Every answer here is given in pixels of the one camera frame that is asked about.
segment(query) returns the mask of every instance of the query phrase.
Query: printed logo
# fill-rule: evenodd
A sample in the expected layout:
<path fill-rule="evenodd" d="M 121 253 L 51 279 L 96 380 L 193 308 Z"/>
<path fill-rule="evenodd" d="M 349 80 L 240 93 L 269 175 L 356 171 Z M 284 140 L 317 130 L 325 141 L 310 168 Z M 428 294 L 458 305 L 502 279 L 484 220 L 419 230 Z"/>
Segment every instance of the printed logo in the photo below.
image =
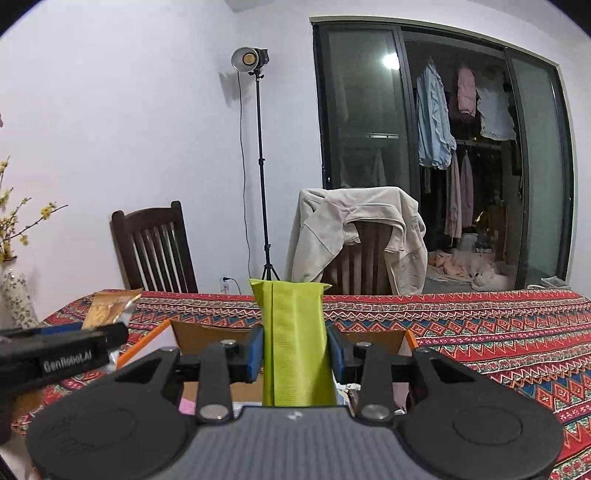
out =
<path fill-rule="evenodd" d="M 45 373 L 49 374 L 64 368 L 72 367 L 73 365 L 80 365 L 81 363 L 87 362 L 88 360 L 92 360 L 92 352 L 90 350 L 77 355 L 62 356 L 59 359 L 51 362 L 45 360 L 43 362 L 43 370 Z"/>
<path fill-rule="evenodd" d="M 293 421 L 298 421 L 300 418 L 302 418 L 304 416 L 304 414 L 300 411 L 294 410 L 293 412 L 291 412 L 287 418 Z"/>

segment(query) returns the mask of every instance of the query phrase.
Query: window frame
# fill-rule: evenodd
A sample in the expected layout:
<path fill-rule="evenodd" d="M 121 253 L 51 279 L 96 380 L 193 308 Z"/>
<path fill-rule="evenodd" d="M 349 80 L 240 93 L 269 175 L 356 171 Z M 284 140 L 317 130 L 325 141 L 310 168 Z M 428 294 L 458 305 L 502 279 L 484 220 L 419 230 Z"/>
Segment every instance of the window frame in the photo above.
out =
<path fill-rule="evenodd" d="M 570 250 L 573 230 L 573 216 L 574 216 L 574 156 L 573 144 L 571 138 L 570 122 L 566 105 L 566 98 L 564 89 L 560 80 L 558 69 L 550 62 L 544 61 L 536 56 L 529 55 L 514 48 L 503 45 L 501 42 L 494 42 L 487 38 L 478 36 L 477 33 L 473 35 L 470 33 L 460 33 L 449 30 L 444 26 L 433 25 L 417 25 L 404 21 L 371 21 L 371 20 L 334 20 L 334 19 L 317 19 L 313 20 L 313 44 L 314 44 L 314 61 L 316 64 L 316 85 L 318 97 L 319 123 L 320 123 L 320 143 L 322 149 L 322 173 L 323 173 L 323 187 L 325 189 L 333 189 L 340 185 L 340 173 L 335 172 L 335 166 L 331 165 L 331 153 L 338 155 L 338 137 L 331 134 L 332 125 L 336 125 L 336 118 L 331 119 L 330 116 L 336 116 L 335 107 L 335 92 L 334 83 L 332 82 L 332 75 L 327 70 L 330 70 L 330 52 L 328 48 L 328 32 L 333 30 L 390 30 L 392 32 L 395 47 L 400 58 L 400 73 L 402 77 L 403 95 L 405 101 L 405 114 L 407 119 L 407 137 L 408 137 L 408 153 L 410 185 L 409 192 L 412 197 L 420 201 L 420 173 L 418 167 L 418 132 L 416 123 L 416 112 L 414 107 L 414 95 L 412 91 L 412 78 L 408 68 L 408 59 L 406 48 L 404 45 L 404 33 L 412 34 L 417 38 L 421 36 L 425 41 L 432 43 L 446 44 L 465 48 L 468 50 L 480 51 L 482 53 L 493 54 L 497 57 L 502 57 L 507 63 L 511 82 L 514 88 L 515 103 L 517 107 L 518 120 L 520 127 L 523 126 L 523 111 L 521 105 L 521 98 L 519 96 L 518 85 L 515 77 L 515 72 L 511 63 L 511 58 L 522 58 L 530 63 L 535 63 L 547 69 L 551 75 L 552 88 L 554 92 L 554 100 L 558 115 L 558 128 L 561 139 L 561 149 L 564 160 L 564 196 L 563 196 L 563 220 L 561 226 L 561 240 L 558 252 L 558 264 L 556 266 L 556 274 L 563 280 L 566 279 L 569 270 Z M 519 251 L 519 262 L 517 270 L 517 278 L 515 288 L 525 287 L 525 275 L 527 272 L 527 258 L 529 254 L 528 227 L 529 227 L 529 213 L 530 213 L 530 178 L 529 178 L 529 161 L 527 156 L 527 135 L 525 131 L 520 128 L 521 137 L 521 155 L 522 155 L 522 182 L 523 182 L 523 218 L 522 218 L 522 232 L 521 232 L 521 246 Z"/>

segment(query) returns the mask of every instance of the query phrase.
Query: table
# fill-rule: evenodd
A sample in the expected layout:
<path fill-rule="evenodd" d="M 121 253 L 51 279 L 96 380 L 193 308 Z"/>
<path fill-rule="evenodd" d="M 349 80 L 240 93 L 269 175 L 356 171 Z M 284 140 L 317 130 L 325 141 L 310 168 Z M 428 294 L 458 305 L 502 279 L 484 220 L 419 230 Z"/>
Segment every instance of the table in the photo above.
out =
<path fill-rule="evenodd" d="M 92 296 L 46 319 L 82 321 Z M 326 296 L 324 317 L 345 331 L 409 329 L 427 345 L 536 399 L 564 426 L 551 480 L 591 478 L 591 301 L 568 290 L 452 293 L 405 297 Z M 249 296 L 145 292 L 129 323 L 131 345 L 165 319 L 229 328 L 261 321 Z M 98 376 L 48 387 L 44 405 Z M 24 432 L 35 412 L 15 427 Z"/>

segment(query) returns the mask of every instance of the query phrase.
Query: cardboard box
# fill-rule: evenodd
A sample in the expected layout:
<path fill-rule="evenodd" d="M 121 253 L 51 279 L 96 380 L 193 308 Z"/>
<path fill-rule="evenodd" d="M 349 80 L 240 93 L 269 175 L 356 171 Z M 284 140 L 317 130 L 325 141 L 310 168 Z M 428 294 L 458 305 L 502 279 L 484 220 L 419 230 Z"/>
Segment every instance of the cardboard box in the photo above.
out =
<path fill-rule="evenodd" d="M 181 350 L 182 354 L 192 355 L 199 353 L 205 346 L 211 343 L 220 342 L 227 338 L 241 342 L 246 338 L 248 332 L 249 329 L 211 327 L 198 323 L 166 320 L 150 332 L 148 336 L 132 346 L 127 352 L 120 355 L 117 368 L 128 365 L 165 346 L 176 346 Z M 380 343 L 386 346 L 392 354 L 411 355 L 411 351 L 417 347 L 417 342 L 410 330 L 350 332 L 346 336 L 352 343 L 360 341 Z M 236 383 L 232 384 L 230 388 L 234 402 L 262 401 L 262 375 L 259 375 L 258 379 L 252 384 Z M 198 389 L 198 382 L 185 383 L 183 398 L 195 401 Z M 393 384 L 393 391 L 396 404 L 404 408 L 408 394 L 408 384 L 395 383 Z"/>

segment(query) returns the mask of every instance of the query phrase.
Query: green bag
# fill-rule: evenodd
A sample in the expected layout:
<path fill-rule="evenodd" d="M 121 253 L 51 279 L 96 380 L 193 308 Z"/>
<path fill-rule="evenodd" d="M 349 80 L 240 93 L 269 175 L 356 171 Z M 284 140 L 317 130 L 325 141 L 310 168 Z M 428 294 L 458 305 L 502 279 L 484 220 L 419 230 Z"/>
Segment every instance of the green bag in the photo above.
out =
<path fill-rule="evenodd" d="M 336 404 L 322 295 L 329 285 L 251 279 L 265 334 L 264 406 Z"/>

